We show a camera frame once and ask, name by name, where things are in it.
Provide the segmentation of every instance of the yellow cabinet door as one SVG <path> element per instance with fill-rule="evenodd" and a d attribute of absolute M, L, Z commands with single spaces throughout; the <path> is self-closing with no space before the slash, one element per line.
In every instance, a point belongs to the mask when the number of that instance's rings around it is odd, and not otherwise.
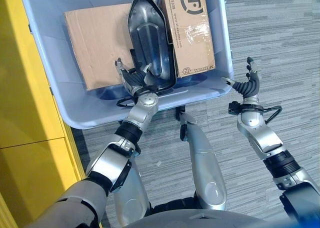
<path fill-rule="evenodd" d="M 22 0 L 0 17 L 0 148 L 64 137 Z"/>
<path fill-rule="evenodd" d="M 76 171 L 64 138 L 0 149 L 0 193 L 18 227 L 34 221 L 79 181 Z"/>

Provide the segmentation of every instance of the wire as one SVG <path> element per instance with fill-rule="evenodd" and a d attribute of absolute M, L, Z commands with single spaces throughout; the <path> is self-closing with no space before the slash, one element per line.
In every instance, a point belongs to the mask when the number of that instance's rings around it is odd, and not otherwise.
<path fill-rule="evenodd" d="M 117 101 L 116 105 L 118 107 L 124 107 L 124 108 L 132 108 L 132 107 L 134 107 L 133 105 L 122 104 L 123 102 L 129 101 L 129 100 L 133 100 L 133 98 L 132 97 L 125 97 L 123 99 L 120 99 L 120 100 Z"/>
<path fill-rule="evenodd" d="M 265 120 L 265 124 L 267 125 L 268 123 L 270 123 L 274 118 L 276 118 L 277 115 L 280 114 L 280 112 L 282 111 L 282 107 L 281 105 L 276 105 L 274 107 L 270 107 L 270 108 L 267 108 L 267 109 L 263 109 L 263 113 L 267 113 L 267 112 L 271 112 L 271 111 L 276 111 L 274 112 L 270 117 L 269 119 Z"/>

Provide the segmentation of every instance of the light blue plastic bin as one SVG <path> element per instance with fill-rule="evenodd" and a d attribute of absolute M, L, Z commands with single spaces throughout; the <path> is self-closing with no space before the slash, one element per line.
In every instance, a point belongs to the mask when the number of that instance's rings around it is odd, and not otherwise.
<path fill-rule="evenodd" d="M 64 12 L 131 3 L 132 0 L 22 0 L 52 93 L 63 120 L 71 127 L 89 129 L 123 120 L 128 108 L 116 103 L 121 85 L 87 91 L 74 57 Z M 179 80 L 159 98 L 159 109 L 223 96 L 230 87 L 220 77 L 233 77 L 232 57 L 224 0 L 206 0 L 216 69 Z"/>

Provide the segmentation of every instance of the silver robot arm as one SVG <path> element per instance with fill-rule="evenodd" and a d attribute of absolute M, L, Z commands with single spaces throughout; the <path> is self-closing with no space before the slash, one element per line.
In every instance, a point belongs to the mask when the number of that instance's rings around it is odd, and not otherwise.
<path fill-rule="evenodd" d="M 122 70 L 120 59 L 115 62 L 123 84 L 135 97 L 135 105 L 127 118 L 98 152 L 86 170 L 86 178 L 72 185 L 29 228 L 96 228 L 106 209 L 109 192 L 122 187 L 132 163 L 139 154 L 138 141 L 159 109 L 158 96 L 151 92 L 144 78 L 147 65 L 140 73 Z"/>
<path fill-rule="evenodd" d="M 320 218 L 320 189 L 307 171 L 298 165 L 277 134 L 267 125 L 281 111 L 281 106 L 265 109 L 259 103 L 260 77 L 254 60 L 247 58 L 247 82 L 222 78 L 243 95 L 242 104 L 229 104 L 229 114 L 237 115 L 237 128 L 273 176 L 279 190 L 285 191 L 280 200 L 289 216 L 298 220 L 306 214 Z M 266 112 L 276 111 L 265 120 Z"/>

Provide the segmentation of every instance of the brown cardboard box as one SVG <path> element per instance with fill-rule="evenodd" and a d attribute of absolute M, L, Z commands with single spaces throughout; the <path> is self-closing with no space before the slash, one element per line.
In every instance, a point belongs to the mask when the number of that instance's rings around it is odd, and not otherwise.
<path fill-rule="evenodd" d="M 162 3 L 170 26 L 178 77 L 214 69 L 206 0 L 162 0 Z"/>
<path fill-rule="evenodd" d="M 131 4 L 118 4 L 66 12 L 73 51 L 86 87 L 93 90 L 121 84 L 115 61 L 133 68 L 128 14 Z"/>

